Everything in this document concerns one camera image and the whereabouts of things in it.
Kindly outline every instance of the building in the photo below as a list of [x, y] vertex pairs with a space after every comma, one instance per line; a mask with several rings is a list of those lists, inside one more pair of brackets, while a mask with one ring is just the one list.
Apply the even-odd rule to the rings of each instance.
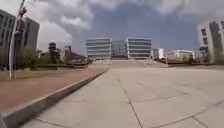
[[111, 59], [112, 39], [98, 38], [86, 41], [87, 56], [91, 59]]
[[0, 62], [2, 64], [7, 64], [8, 62], [10, 40], [14, 23], [15, 17], [0, 9]]
[[113, 59], [126, 59], [127, 58], [127, 48], [124, 40], [112, 41], [112, 55]]
[[24, 21], [25, 26], [21, 48], [29, 47], [31, 50], [36, 51], [40, 25], [28, 17]]
[[198, 38], [200, 47], [207, 49], [210, 63], [224, 63], [224, 20], [200, 24]]
[[151, 55], [153, 59], [162, 59], [164, 58], [164, 50], [162, 48], [154, 48]]
[[64, 49], [60, 52], [60, 60], [64, 64], [71, 64], [72, 61], [77, 60], [84, 61], [86, 59], [85, 56], [73, 53], [71, 49], [72, 49], [71, 46], [65, 46]]
[[151, 58], [151, 40], [143, 38], [127, 38], [128, 59], [149, 59]]
[[[8, 65], [10, 41], [12, 30], [15, 23], [15, 16], [0, 10], [0, 51], [4, 57], [2, 63]], [[16, 64], [22, 64], [22, 53], [25, 47], [29, 47], [31, 51], [36, 52], [37, 38], [39, 32], [39, 24], [34, 20], [26, 17], [17, 21], [17, 33], [15, 35], [15, 59]]]
[[188, 61], [189, 59], [195, 59], [194, 51], [188, 50], [174, 50], [166, 53], [166, 57], [169, 60]]

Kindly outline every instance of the concrete pavement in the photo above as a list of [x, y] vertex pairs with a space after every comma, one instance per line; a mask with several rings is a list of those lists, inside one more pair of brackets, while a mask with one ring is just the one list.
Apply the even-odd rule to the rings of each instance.
[[224, 71], [111, 69], [21, 128], [223, 128]]

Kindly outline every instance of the pole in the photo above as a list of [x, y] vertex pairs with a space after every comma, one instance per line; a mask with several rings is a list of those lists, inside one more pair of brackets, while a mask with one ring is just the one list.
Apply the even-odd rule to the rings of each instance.
[[25, 3], [25, 0], [22, 0], [19, 10], [18, 10], [18, 13], [17, 13], [17, 16], [16, 16], [14, 27], [12, 30], [12, 38], [10, 41], [10, 49], [9, 49], [9, 78], [10, 78], [10, 80], [14, 79], [14, 77], [15, 77], [14, 69], [13, 69], [15, 34], [16, 34], [17, 20], [19, 19], [19, 13], [20, 13], [21, 9], [23, 8], [24, 3]]

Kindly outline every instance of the stone curb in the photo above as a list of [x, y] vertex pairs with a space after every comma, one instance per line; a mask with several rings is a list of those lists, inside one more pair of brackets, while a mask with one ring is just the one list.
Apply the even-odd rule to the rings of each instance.
[[88, 84], [90, 81], [104, 74], [105, 72], [107, 72], [107, 70], [97, 75], [93, 75], [85, 80], [80, 80], [76, 83], [70, 84], [53, 93], [34, 99], [28, 103], [22, 104], [7, 112], [3, 112], [2, 113], [2, 119], [4, 121], [3, 123], [6, 124], [7, 128], [17, 128], [22, 124], [24, 124], [25, 122], [32, 119], [33, 117], [37, 116], [40, 112], [54, 105], [67, 95], [73, 93], [80, 87]]

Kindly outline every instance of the red brick pavement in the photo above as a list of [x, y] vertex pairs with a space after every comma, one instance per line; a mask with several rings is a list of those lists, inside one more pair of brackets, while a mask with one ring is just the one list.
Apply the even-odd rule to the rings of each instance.
[[106, 69], [83, 69], [43, 78], [0, 82], [0, 111], [8, 110]]

